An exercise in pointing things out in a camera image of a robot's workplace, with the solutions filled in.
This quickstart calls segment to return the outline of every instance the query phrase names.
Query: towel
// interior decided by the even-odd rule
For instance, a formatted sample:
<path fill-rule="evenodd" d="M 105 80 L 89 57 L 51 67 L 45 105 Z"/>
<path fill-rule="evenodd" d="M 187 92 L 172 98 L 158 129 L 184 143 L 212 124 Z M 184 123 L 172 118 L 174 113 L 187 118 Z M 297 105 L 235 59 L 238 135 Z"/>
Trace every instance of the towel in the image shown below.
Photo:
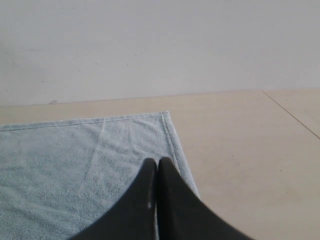
<path fill-rule="evenodd" d="M 0 126 L 0 239 L 68 239 L 161 157 L 198 195 L 167 111 Z"/>

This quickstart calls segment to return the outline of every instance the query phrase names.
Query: wall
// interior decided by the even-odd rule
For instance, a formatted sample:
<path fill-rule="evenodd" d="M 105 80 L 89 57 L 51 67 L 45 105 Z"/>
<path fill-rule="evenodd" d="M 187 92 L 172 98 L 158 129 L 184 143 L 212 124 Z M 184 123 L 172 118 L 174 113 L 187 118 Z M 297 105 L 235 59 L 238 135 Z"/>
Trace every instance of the wall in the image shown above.
<path fill-rule="evenodd" d="M 0 106 L 320 87 L 320 1 L 0 2 Z"/>

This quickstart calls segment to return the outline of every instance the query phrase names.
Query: tile grout line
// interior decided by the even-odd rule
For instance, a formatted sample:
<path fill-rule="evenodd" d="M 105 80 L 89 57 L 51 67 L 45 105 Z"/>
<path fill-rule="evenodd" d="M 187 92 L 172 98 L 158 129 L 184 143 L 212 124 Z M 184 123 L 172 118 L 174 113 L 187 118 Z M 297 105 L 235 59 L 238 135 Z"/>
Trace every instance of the tile grout line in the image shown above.
<path fill-rule="evenodd" d="M 298 118 L 296 118 L 292 113 L 290 113 L 287 109 L 285 109 L 283 106 L 281 106 L 276 100 L 274 100 L 271 96 L 269 96 L 265 91 L 262 91 L 268 98 L 270 98 L 273 102 L 275 102 L 280 108 L 285 110 L 291 117 L 293 117 L 298 123 L 300 123 L 302 126 L 304 126 L 310 133 L 312 133 L 317 139 L 320 140 L 320 136 L 318 136 L 316 133 L 314 133 L 309 127 L 307 127 L 305 124 L 303 124 Z"/>

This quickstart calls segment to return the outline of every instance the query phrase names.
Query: light blue towel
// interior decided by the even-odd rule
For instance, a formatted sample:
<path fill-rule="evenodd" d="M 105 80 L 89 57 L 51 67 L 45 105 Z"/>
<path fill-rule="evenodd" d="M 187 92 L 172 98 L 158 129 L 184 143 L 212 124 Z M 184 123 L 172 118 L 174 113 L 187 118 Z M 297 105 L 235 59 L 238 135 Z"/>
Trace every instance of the light blue towel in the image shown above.
<path fill-rule="evenodd" d="M 0 239 L 73 236 L 164 156 L 198 195 L 168 112 L 0 126 Z"/>

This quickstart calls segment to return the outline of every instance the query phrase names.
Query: beige floor tile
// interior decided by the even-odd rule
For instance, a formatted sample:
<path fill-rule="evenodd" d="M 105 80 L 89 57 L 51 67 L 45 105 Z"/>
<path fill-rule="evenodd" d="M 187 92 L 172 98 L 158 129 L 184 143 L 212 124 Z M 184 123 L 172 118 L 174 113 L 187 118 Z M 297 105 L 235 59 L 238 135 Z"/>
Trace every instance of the beige floor tile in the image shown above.
<path fill-rule="evenodd" d="M 213 211 L 257 240 L 320 236 L 320 141 L 263 92 L 0 108 L 0 124 L 164 110 Z"/>
<path fill-rule="evenodd" d="M 265 93 L 320 138 L 320 88 Z"/>

